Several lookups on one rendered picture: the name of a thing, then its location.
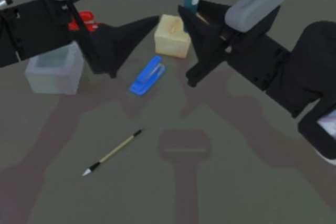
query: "blue stapler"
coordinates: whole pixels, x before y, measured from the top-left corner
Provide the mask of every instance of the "blue stapler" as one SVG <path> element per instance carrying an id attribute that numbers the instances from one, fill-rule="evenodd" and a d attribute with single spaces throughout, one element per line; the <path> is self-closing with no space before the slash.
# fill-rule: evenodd
<path id="1" fill-rule="evenodd" d="M 165 68 L 162 58 L 155 55 L 133 82 L 130 91 L 137 95 L 145 94 L 165 72 Z"/>

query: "yellow block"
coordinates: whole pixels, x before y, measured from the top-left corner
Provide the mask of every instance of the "yellow block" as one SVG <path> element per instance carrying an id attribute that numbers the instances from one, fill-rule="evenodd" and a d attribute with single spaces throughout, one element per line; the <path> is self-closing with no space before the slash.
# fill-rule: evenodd
<path id="1" fill-rule="evenodd" d="M 187 56 L 191 40 L 183 30 L 182 19 L 178 16 L 162 15 L 154 34 L 155 52 L 178 58 Z"/>

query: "gray tabletop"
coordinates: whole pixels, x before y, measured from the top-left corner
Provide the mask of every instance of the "gray tabletop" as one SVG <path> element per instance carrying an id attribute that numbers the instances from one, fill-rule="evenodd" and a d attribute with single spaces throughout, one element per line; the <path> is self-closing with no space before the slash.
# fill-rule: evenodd
<path id="1" fill-rule="evenodd" d="M 84 0 L 78 9 L 119 26 L 177 15 L 180 3 Z M 320 20 L 336 21 L 335 0 L 286 0 L 269 35 L 292 49 Z M 33 94 L 27 62 L 1 69 L 0 223 L 334 223 L 336 168 L 297 121 L 225 64 L 192 89 L 184 77 L 196 62 L 190 49 L 184 60 L 164 57 L 167 71 L 148 94 L 129 92 L 155 54 L 153 36 L 117 79 L 86 69 L 75 96 Z M 139 138 L 81 177 L 140 127 Z"/>

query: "wooden block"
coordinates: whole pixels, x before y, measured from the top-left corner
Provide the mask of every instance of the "wooden block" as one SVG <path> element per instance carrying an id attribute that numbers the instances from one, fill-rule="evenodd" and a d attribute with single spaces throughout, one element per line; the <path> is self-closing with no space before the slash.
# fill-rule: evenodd
<path id="1" fill-rule="evenodd" d="M 183 30 L 182 19 L 178 16 L 162 15 L 154 34 L 155 52 L 178 58 L 187 56 L 191 40 Z"/>
<path id="2" fill-rule="evenodd" d="M 31 58 L 25 75 L 34 93 L 76 94 L 84 67 L 76 42 Z"/>

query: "red object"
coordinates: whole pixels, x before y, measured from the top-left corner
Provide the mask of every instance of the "red object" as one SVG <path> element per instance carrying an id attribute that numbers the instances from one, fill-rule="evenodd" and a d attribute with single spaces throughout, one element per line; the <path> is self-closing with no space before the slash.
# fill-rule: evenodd
<path id="1" fill-rule="evenodd" d="M 99 24 L 101 24 L 100 22 L 94 21 L 94 15 L 92 12 L 89 12 L 89 11 L 80 12 L 79 16 L 83 20 L 83 22 L 86 25 L 86 28 L 89 31 L 95 31 L 98 28 Z M 79 30 L 79 27 L 73 18 L 72 18 L 72 22 L 68 24 L 68 27 L 69 27 L 69 30 L 71 31 Z"/>

